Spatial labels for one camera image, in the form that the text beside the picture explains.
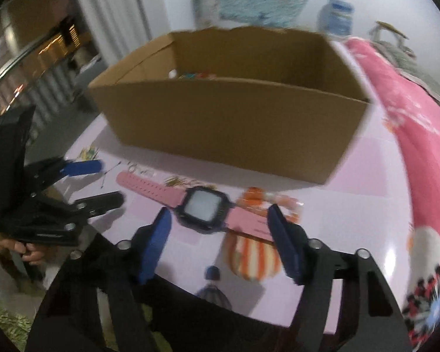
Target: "pink bedding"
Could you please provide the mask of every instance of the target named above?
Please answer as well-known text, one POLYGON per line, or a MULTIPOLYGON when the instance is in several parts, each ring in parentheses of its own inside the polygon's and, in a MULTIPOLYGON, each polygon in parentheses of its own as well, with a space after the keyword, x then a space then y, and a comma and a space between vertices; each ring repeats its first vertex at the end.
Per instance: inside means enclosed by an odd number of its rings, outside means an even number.
POLYGON ((365 71, 401 148, 411 191, 414 234, 411 278, 402 309, 414 350, 440 322, 440 107, 400 76, 370 44, 344 44, 365 71))

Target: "white curtain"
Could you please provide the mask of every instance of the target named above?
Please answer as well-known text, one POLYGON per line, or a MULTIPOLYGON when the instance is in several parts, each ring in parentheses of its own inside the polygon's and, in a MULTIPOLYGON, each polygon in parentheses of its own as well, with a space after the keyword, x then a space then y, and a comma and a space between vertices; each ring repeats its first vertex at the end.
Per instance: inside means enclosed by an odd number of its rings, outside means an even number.
POLYGON ((93 39, 112 65, 150 39, 141 0, 78 0, 93 39))

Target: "watch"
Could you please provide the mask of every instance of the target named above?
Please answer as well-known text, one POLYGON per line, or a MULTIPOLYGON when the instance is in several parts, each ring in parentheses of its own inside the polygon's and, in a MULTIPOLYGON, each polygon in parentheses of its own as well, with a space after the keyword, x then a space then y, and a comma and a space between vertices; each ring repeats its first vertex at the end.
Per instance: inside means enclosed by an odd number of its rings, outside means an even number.
POLYGON ((183 225, 212 233, 224 229, 272 241, 267 219, 236 207, 218 190, 197 186, 186 190, 167 187, 131 172, 120 172, 116 183, 174 209, 183 225))

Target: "table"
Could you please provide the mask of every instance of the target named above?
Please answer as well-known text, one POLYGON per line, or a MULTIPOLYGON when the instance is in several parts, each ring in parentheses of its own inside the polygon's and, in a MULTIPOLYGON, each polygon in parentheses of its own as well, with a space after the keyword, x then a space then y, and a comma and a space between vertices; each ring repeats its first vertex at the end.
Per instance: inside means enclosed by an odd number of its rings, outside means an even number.
MULTIPOLYGON (((138 172, 144 172, 160 183, 178 175, 215 184, 217 189, 229 195, 231 201, 240 197, 248 187, 282 192, 304 203, 301 224, 309 237, 347 253, 354 253, 358 248, 369 249, 401 306, 409 278, 406 245, 412 218, 404 162, 395 137, 385 128, 383 108, 362 71, 343 47, 339 44, 335 47, 359 76, 374 104, 326 185, 124 146, 100 115, 73 144, 66 157, 76 158, 82 149, 93 145, 99 149, 97 158, 104 162, 108 173, 67 177, 56 184, 57 189, 70 202, 115 190, 124 192, 126 202, 122 209, 91 222, 112 243, 130 239, 140 226, 153 221, 162 206, 116 184, 117 174, 128 170, 128 163, 137 163, 138 172)), ((235 275, 229 268, 228 245, 224 244, 228 240, 225 237, 225 233, 199 234, 179 225, 174 218, 156 273, 196 294, 207 283, 204 278, 206 268, 215 265, 221 271, 217 287, 228 298, 233 311, 289 326, 302 287, 296 286, 281 266, 275 275, 270 268, 260 281, 249 282, 235 275)), ((254 270, 254 263, 251 265, 250 269, 254 270)), ((341 283, 335 281, 326 332, 336 330, 340 290, 341 283)))

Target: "brown box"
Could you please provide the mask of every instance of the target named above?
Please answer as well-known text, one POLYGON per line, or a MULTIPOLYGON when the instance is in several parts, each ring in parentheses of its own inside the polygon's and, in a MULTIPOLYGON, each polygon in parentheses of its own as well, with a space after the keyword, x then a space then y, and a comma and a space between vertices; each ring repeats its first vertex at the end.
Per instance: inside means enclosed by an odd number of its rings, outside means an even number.
POLYGON ((91 84, 119 139, 167 153, 325 183, 368 105, 318 34, 245 27, 173 32, 91 84), (169 79, 208 72, 214 79, 169 79))

